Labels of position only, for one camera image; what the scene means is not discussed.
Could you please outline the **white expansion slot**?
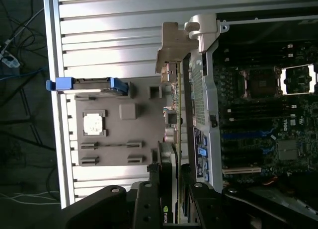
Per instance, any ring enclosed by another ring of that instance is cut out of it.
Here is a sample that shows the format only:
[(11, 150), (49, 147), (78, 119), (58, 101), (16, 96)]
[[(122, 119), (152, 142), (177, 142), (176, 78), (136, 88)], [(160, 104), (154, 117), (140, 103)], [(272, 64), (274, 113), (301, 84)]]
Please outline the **white expansion slot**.
[(261, 167), (236, 167), (222, 169), (223, 175), (260, 173)]

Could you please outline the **green RAM stick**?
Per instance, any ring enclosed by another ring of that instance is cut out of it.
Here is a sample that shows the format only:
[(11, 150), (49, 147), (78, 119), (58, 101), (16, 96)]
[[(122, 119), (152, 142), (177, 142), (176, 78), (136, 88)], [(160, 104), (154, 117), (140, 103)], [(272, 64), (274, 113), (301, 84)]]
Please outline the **green RAM stick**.
[(126, 144), (105, 144), (101, 145), (99, 143), (91, 143), (91, 144), (81, 144), (81, 149), (88, 149), (88, 148), (100, 148), (100, 147), (126, 147), (126, 148), (141, 148), (142, 142), (137, 143), (126, 143)]

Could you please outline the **grey plastic parts rack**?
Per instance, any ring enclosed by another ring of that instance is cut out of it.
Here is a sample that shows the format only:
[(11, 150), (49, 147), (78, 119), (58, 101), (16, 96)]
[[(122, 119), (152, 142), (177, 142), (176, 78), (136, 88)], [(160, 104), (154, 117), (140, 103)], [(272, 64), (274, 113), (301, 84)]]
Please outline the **grey plastic parts rack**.
[[(75, 97), (78, 159), (81, 166), (143, 165), (152, 162), (152, 149), (157, 148), (165, 132), (163, 108), (164, 87), (158, 77), (127, 78), (126, 96), (89, 93)], [(102, 117), (100, 135), (87, 135), (83, 118), (87, 114)], [(126, 144), (142, 142), (141, 148), (100, 147), (81, 149), (81, 144)]]

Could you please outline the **blue expansion slot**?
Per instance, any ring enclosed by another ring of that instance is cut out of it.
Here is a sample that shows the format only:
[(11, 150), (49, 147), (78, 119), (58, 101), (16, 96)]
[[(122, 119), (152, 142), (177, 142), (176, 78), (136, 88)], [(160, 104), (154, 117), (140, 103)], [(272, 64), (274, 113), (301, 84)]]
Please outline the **blue expansion slot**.
[(272, 134), (272, 131), (224, 133), (224, 134), (222, 134), (222, 138), (224, 138), (224, 139), (262, 138), (262, 137), (266, 137), (270, 134)]

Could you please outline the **silver CPU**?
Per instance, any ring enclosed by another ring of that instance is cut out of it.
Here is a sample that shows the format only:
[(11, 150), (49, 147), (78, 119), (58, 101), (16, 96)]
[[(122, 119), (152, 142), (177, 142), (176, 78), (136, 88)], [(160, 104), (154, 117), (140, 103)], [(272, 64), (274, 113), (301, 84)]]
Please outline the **silver CPU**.
[(100, 135), (102, 126), (102, 117), (99, 114), (87, 114), (83, 118), (83, 130), (87, 135)]

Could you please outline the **silver chipset heatsink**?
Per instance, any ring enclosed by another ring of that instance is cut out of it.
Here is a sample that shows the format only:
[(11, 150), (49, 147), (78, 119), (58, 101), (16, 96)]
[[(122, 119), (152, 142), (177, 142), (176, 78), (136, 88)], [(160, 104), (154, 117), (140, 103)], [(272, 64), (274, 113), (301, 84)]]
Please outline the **silver chipset heatsink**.
[(298, 157), (296, 140), (281, 140), (277, 142), (279, 160), (295, 160)]

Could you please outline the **open black PC case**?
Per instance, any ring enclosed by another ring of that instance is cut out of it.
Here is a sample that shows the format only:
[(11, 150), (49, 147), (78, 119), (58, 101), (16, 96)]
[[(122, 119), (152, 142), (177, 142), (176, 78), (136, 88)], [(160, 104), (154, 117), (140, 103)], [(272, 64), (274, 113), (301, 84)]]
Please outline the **open black PC case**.
[(241, 12), (196, 15), (200, 47), (189, 59), (195, 173), (198, 182), (221, 193), (226, 187), (249, 190), (318, 221), (318, 171), (280, 176), (271, 185), (223, 185), (218, 90), (213, 55), (225, 44), (248, 46), (271, 43), (318, 42), (318, 9), (286, 10), (277, 15)]

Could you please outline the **green motherboard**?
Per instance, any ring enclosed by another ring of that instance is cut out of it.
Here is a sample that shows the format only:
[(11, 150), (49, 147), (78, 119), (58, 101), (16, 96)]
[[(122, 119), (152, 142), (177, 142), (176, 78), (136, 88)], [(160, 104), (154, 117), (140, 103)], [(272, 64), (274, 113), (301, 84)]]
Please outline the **green motherboard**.
[[(223, 185), (271, 185), (280, 176), (318, 171), (318, 94), (248, 99), (240, 70), (300, 65), (318, 68), (318, 42), (225, 44), (213, 55), (218, 90), (222, 169), (261, 167), (260, 173), (223, 175)], [(262, 138), (224, 139), (224, 133), (272, 131)], [(277, 142), (296, 140), (298, 157), (279, 160)]]

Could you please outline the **CPU socket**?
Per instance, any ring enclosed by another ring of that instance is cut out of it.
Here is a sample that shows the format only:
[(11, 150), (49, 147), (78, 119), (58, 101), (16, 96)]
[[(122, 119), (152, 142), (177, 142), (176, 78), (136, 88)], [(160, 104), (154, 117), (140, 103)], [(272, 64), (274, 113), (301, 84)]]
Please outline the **CPU socket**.
[(280, 83), (282, 69), (277, 66), (245, 69), (238, 73), (243, 84), (241, 98), (262, 99), (283, 94)]

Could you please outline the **silver hard disk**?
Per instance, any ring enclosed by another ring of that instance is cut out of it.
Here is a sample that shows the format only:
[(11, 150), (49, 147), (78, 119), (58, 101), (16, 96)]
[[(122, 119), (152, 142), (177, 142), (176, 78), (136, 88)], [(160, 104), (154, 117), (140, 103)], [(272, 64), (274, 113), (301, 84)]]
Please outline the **silver hard disk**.
[(72, 90), (92, 90), (92, 92), (127, 95), (128, 84), (115, 77), (106, 78), (76, 78)]

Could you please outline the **blue disk caddy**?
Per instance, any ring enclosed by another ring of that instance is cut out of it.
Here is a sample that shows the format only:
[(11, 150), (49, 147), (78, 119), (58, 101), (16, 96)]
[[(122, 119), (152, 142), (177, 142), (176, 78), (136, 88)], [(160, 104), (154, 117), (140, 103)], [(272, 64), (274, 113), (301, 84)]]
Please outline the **blue disk caddy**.
[(74, 77), (57, 77), (55, 81), (47, 80), (46, 81), (46, 89), (48, 91), (57, 91), (66, 93), (68, 91), (70, 92), (81, 92), (81, 90), (72, 90), (73, 83), (76, 78)]

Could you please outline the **metal socket cover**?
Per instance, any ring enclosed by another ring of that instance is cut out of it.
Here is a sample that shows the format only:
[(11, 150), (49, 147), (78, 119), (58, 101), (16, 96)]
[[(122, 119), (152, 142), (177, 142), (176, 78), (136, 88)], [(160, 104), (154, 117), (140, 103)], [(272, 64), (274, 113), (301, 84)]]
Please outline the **metal socket cover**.
[(300, 65), (282, 69), (280, 87), (283, 95), (318, 94), (318, 68)]

